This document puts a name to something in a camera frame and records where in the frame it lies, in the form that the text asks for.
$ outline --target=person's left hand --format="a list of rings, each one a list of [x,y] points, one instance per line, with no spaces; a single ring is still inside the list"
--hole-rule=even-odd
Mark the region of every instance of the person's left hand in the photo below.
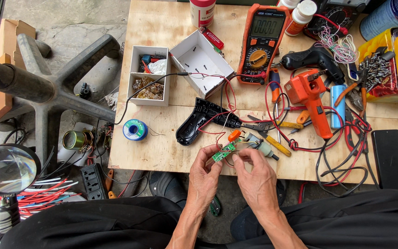
[[[222,170],[222,162],[212,161],[205,165],[219,148],[216,144],[209,145],[199,150],[195,161],[190,169],[190,184],[188,185],[188,196],[186,208],[205,214],[208,206],[216,195],[218,189],[218,178]]]

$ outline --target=white plastic bottle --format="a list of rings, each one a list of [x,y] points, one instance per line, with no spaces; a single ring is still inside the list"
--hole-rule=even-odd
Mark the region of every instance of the white plastic bottle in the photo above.
[[[311,0],[304,0],[299,3],[290,15],[285,33],[289,36],[295,36],[300,33],[311,21],[316,11],[317,5]]]
[[[279,0],[277,7],[285,6],[288,10],[293,10],[299,4],[299,0]]]
[[[208,27],[213,23],[216,0],[190,0],[191,23],[196,27]]]

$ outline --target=green circuit board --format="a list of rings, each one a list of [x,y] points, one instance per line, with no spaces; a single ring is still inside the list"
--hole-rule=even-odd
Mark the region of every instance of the green circuit board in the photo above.
[[[226,156],[228,156],[231,152],[233,152],[234,150],[236,150],[236,144],[239,143],[241,140],[240,138],[237,138],[236,140],[234,140],[233,142],[228,143],[227,145],[225,145],[221,150],[224,151],[218,151],[218,153],[213,155],[213,160],[215,162],[218,162],[222,159],[224,159]]]

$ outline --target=concrete floor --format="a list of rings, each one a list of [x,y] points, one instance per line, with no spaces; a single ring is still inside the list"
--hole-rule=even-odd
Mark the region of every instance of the concrete floor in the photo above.
[[[36,28],[37,39],[49,44],[52,53],[46,58],[46,63],[52,73],[57,72],[70,59],[80,53],[92,42],[103,34],[113,35],[119,43],[123,42],[126,35],[130,0],[6,0],[3,18],[23,20]],[[91,101],[105,105],[100,101],[102,97],[110,93],[119,85],[120,67],[122,58],[104,58],[93,68],[80,82],[87,82],[92,90]],[[30,130],[35,128],[35,114],[27,113],[18,117],[20,124]],[[71,130],[75,122],[85,122],[96,125],[96,118],[86,116],[68,110],[61,116],[60,138]],[[0,144],[8,133],[0,132]],[[26,146],[35,145],[35,134],[30,133],[24,142]],[[108,152],[102,157],[104,166],[108,162]],[[130,170],[114,170],[114,178],[120,182],[126,182],[130,178]],[[71,176],[80,179],[80,171],[74,167]],[[187,174],[177,174],[178,178],[188,187]],[[287,199],[284,206],[297,204],[301,181],[288,182]],[[145,186],[141,182],[139,191]],[[112,190],[119,194],[123,185],[113,183]],[[340,188],[333,187],[334,192],[340,192]],[[362,185],[358,191],[375,189],[373,185]],[[85,192],[82,184],[73,189],[76,192]],[[142,196],[151,195],[146,188]],[[208,212],[199,231],[199,237],[207,242],[228,243],[234,241],[229,232],[229,224],[246,206],[237,178],[233,176],[220,176],[217,196],[222,205],[222,212],[214,217]],[[305,189],[304,201],[328,198],[318,185],[308,184]]]

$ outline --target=magnifying glass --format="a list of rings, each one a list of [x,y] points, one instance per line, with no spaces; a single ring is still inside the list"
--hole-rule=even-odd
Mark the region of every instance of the magnifying glass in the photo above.
[[[41,161],[33,150],[19,144],[0,144],[0,233],[20,221],[17,194],[41,174]]]

